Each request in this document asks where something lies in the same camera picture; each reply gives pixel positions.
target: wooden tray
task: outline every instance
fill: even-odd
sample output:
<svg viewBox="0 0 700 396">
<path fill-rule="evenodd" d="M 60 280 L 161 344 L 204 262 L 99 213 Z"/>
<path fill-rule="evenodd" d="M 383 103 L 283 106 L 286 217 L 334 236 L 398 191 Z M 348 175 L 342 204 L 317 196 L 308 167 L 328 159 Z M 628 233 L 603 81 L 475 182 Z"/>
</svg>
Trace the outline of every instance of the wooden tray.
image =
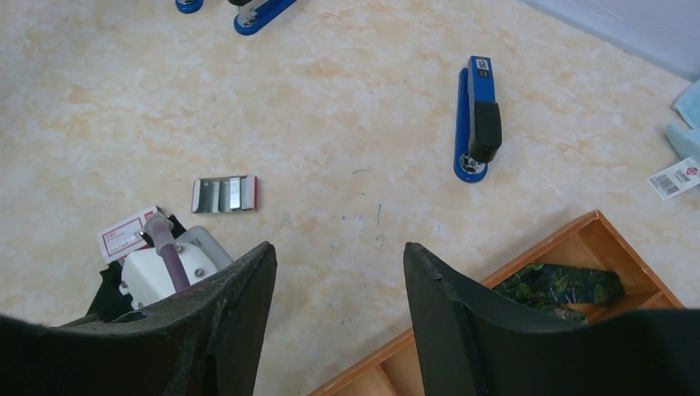
<svg viewBox="0 0 700 396">
<path fill-rule="evenodd" d="M 503 266 L 481 283 L 495 287 L 532 262 L 584 266 L 615 271 L 626 295 L 610 307 L 576 304 L 590 323 L 631 309 L 682 308 L 659 277 L 598 210 L 568 223 L 549 238 Z M 424 395 L 413 329 L 410 328 L 362 359 L 311 396 Z"/>
</svg>

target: stapler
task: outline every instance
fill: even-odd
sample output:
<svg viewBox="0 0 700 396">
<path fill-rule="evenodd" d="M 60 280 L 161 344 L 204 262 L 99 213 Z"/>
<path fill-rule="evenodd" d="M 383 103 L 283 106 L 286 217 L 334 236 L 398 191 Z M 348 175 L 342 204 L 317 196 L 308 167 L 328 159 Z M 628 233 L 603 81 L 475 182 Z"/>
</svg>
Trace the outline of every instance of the stapler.
<svg viewBox="0 0 700 396">
<path fill-rule="evenodd" d="M 241 35 L 253 35 L 280 15 L 296 0 L 229 0 L 239 8 L 234 28 Z"/>
<path fill-rule="evenodd" d="M 183 14 L 197 12 L 202 5 L 204 5 L 204 0 L 175 0 L 175 7 Z"/>
<path fill-rule="evenodd" d="M 467 183 L 480 182 L 502 143 L 491 59 L 472 56 L 459 77 L 455 136 L 455 174 Z"/>
</svg>

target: cloth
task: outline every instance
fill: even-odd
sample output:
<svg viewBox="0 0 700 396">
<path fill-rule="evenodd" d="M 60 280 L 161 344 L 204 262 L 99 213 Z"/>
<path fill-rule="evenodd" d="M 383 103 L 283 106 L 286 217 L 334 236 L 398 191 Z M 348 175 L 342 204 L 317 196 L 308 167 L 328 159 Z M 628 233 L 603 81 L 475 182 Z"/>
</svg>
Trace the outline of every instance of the cloth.
<svg viewBox="0 0 700 396">
<path fill-rule="evenodd" d="M 587 323 L 586 316 L 567 304 L 609 306 L 625 295 L 612 271 L 557 264 L 530 264 L 494 287 L 509 299 L 558 318 Z"/>
<path fill-rule="evenodd" d="M 700 128 L 686 130 L 672 122 L 666 126 L 666 139 L 674 146 L 681 159 L 693 157 L 700 163 Z"/>
<path fill-rule="evenodd" d="M 700 128 L 700 80 L 696 81 L 674 103 L 676 110 L 692 129 Z"/>
</svg>

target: purple cable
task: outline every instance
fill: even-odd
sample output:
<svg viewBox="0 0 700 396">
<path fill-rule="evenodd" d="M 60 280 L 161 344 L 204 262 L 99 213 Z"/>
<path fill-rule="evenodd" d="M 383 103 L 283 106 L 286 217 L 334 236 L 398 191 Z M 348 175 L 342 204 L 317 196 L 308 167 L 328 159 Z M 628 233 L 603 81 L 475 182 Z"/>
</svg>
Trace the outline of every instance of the purple cable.
<svg viewBox="0 0 700 396">
<path fill-rule="evenodd" d="M 180 261 L 175 247 L 171 244 L 163 245 L 160 248 L 160 256 L 163 258 L 165 268 L 168 269 L 168 275 L 170 275 L 170 280 L 173 281 L 175 292 L 185 290 L 190 285 L 190 280 L 187 279 L 185 267 L 182 266 L 182 261 Z"/>
<path fill-rule="evenodd" d="M 173 282 L 175 292 L 185 290 L 190 285 L 185 267 L 175 248 L 175 238 L 170 233 L 169 220 L 160 212 L 154 214 L 144 224 L 144 230 L 154 241 L 155 251 L 163 259 L 168 275 Z"/>
</svg>

